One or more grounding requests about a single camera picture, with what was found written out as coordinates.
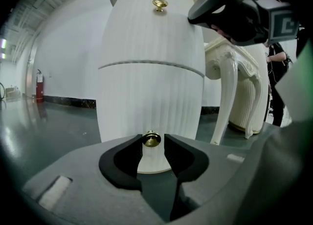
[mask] ribbed white furniture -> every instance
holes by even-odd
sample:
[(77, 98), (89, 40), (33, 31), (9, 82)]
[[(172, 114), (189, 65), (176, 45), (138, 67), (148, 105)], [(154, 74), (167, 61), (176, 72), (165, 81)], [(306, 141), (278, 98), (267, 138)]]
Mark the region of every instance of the ribbed white furniture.
[(188, 22), (193, 0), (117, 0), (108, 20), (98, 69), (97, 117), (101, 141), (154, 130), (138, 171), (170, 169), (164, 134), (194, 139), (201, 112), (205, 54), (202, 30)]
[[(262, 84), (260, 104), (256, 109), (252, 127), (253, 133), (257, 134), (262, 129), (265, 112), (267, 111), (268, 67), (263, 44), (250, 45), (242, 48), (244, 48), (258, 64), (258, 73)], [(255, 88), (253, 83), (249, 79), (238, 81), (234, 104), (229, 116), (229, 123), (232, 126), (242, 131), (246, 130), (254, 98)]]
[(245, 137), (248, 139), (253, 134), (255, 114), (263, 90), (258, 64), (244, 48), (232, 45), (224, 37), (214, 40), (205, 47), (205, 60), (205, 75), (212, 80), (221, 78), (222, 81), (220, 111), (211, 143), (220, 143), (233, 107), (237, 81), (241, 82), (247, 78), (255, 88), (255, 97), (246, 121)]

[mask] gray concrete floor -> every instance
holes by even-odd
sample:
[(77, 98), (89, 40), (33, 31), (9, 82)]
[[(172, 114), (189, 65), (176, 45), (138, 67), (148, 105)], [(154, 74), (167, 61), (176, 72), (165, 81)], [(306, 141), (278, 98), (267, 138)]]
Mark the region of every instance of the gray concrete floor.
[[(36, 104), (32, 99), (0, 102), (0, 142), (16, 186), (68, 152), (100, 143), (95, 109), (82, 109), (53, 103)], [(196, 139), (210, 142), (217, 114), (202, 115)], [(221, 145), (249, 149), (279, 129), (264, 124), (259, 135), (246, 140), (244, 133), (226, 129)]]

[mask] brass knob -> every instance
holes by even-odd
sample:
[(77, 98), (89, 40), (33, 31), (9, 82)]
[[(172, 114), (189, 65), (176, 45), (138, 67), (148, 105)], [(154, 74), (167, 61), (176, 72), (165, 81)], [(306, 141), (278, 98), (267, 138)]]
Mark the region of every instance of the brass knob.
[(152, 130), (147, 132), (147, 134), (143, 136), (142, 140), (142, 143), (149, 148), (156, 147), (157, 145), (160, 144), (160, 142), (161, 142), (160, 135)]
[(157, 12), (162, 12), (162, 8), (168, 5), (168, 2), (166, 0), (153, 0), (152, 3), (157, 6)]

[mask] fire extinguisher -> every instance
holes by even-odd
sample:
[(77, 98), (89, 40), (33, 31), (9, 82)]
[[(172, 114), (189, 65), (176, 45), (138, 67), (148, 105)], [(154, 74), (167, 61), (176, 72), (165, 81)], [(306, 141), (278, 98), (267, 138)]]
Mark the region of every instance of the fire extinguisher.
[(36, 81), (36, 101), (41, 103), (44, 101), (44, 76), (38, 69), (37, 81)]

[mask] white wall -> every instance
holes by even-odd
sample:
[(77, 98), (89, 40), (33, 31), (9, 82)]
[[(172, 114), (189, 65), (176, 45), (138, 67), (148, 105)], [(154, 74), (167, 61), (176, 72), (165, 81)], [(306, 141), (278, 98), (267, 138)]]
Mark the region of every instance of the white wall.
[(290, 40), (285, 42), (280, 42), (284, 51), (290, 56), (293, 63), (297, 61), (296, 51), (297, 51), (297, 40)]
[[(219, 35), (212, 29), (208, 29), (207, 39), (209, 42), (215, 40)], [(219, 107), (221, 103), (221, 80), (211, 80), (207, 77), (204, 78), (203, 86), (203, 97), (202, 106), (203, 107)]]
[(0, 82), (4, 85), (5, 88), (17, 86), (15, 74), (16, 65), (11, 61), (6, 61), (3, 59), (0, 64)]
[(20, 89), (21, 93), (25, 93), (25, 80), (26, 80), (26, 70), (29, 53), (31, 50), (32, 41), (29, 41), (21, 53), (21, 56), (16, 63), (16, 84)]
[(110, 0), (69, 0), (39, 35), (33, 78), (44, 75), (44, 95), (95, 99), (98, 55)]

